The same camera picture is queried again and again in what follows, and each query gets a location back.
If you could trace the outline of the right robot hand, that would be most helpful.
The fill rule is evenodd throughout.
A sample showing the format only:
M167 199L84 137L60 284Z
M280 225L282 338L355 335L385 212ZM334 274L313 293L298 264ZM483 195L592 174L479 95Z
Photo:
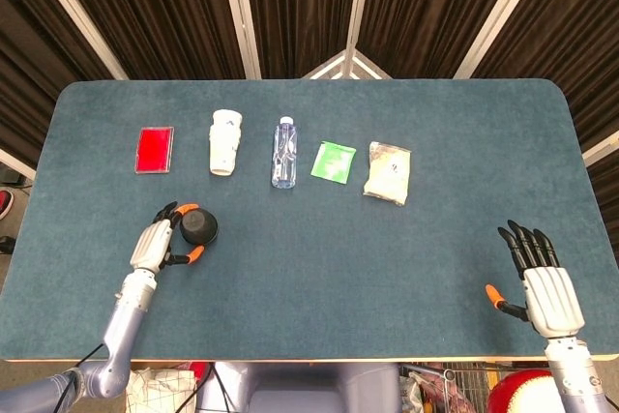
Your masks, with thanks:
M573 281L560 265L549 238L539 229L530 230L512 220L497 231L514 262L525 305L508 302L495 286L487 284L485 291L492 306L530 323L546 339L575 337L585 320Z

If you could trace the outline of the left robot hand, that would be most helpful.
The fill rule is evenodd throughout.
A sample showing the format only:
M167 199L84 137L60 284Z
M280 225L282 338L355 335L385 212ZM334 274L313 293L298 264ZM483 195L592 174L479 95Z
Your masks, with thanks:
M181 219L189 212L197 211L198 207L195 203L179 206L177 201L173 201L159 210L152 223L138 238L130 260L132 267L156 274L166 266L196 262L205 252L204 245L198 245L190 253L179 255L171 252L170 241Z

